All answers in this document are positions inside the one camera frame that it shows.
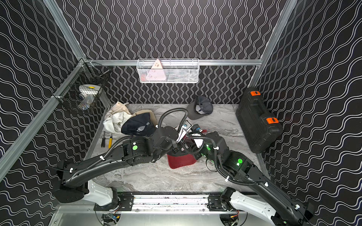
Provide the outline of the white cap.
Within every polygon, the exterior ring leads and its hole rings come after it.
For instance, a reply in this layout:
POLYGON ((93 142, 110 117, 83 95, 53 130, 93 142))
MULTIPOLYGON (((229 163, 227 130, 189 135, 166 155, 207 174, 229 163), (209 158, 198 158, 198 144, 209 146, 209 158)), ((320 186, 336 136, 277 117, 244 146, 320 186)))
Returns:
POLYGON ((108 111, 106 113, 103 125, 105 130, 114 133, 121 134, 122 126, 132 117, 127 112, 116 112, 113 113, 108 111))

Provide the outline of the tan cap with logo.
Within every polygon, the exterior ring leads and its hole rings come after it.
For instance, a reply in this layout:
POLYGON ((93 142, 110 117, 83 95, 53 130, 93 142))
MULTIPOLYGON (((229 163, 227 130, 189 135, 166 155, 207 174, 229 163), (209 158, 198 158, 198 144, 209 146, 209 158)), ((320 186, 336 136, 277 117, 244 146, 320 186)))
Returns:
POLYGON ((158 125, 158 121, 157 121, 154 113, 153 113, 151 110, 149 110, 149 109, 139 110, 139 111, 135 112, 135 113, 132 115, 132 117, 135 117, 135 116, 141 115, 141 114, 145 114, 145 113, 149 113, 149 114, 150 114, 150 121, 152 122, 152 124, 153 124, 154 126, 158 125))

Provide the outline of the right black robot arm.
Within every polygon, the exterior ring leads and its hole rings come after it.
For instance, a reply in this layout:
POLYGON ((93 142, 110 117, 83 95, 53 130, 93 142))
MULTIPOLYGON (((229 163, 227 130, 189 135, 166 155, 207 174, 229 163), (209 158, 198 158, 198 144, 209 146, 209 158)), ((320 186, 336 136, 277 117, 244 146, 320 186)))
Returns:
POLYGON ((313 206, 304 204, 278 188, 243 153, 227 146, 217 132, 205 136, 196 132, 186 134, 193 140, 201 139, 200 152, 207 160, 213 161, 216 171, 227 182, 248 186, 262 199, 256 200, 242 194, 234 188, 226 188, 215 209, 225 211, 244 211, 274 226, 309 226, 314 217, 313 206))

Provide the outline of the dark navy cap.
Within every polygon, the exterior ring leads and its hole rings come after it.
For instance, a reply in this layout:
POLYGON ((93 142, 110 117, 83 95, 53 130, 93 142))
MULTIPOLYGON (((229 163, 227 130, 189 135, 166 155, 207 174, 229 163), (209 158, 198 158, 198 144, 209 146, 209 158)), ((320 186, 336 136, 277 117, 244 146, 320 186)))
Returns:
POLYGON ((151 136, 156 131, 150 113, 142 113, 128 119, 121 127, 121 133, 129 136, 151 136))

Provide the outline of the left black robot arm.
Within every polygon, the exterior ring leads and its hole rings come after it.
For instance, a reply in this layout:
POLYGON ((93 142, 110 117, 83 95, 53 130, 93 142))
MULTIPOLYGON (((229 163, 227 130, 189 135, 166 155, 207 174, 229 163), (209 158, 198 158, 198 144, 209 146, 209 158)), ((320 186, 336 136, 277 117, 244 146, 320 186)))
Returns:
POLYGON ((117 200, 117 190, 96 184, 93 178, 108 172, 143 163, 155 163, 167 153, 177 149, 177 140, 188 117, 185 108, 174 108, 161 115, 155 132, 149 136, 125 136, 117 140, 109 150, 79 163, 61 161, 57 165, 59 181, 52 194, 60 203, 79 200, 94 202, 99 206, 117 200), (178 129, 163 127, 163 119, 174 112, 184 112, 178 129))

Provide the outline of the cream cap with text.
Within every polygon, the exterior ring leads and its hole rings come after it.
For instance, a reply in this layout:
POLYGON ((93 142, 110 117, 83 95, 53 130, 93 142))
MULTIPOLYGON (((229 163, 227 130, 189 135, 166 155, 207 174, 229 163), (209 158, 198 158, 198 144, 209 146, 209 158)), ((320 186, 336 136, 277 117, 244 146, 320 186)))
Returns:
POLYGON ((111 115, 116 114, 116 113, 121 113, 121 112, 126 112, 127 114, 131 114, 129 109, 127 108, 127 105, 129 103, 121 103, 121 102, 116 102, 108 111, 108 113, 110 113, 111 115))

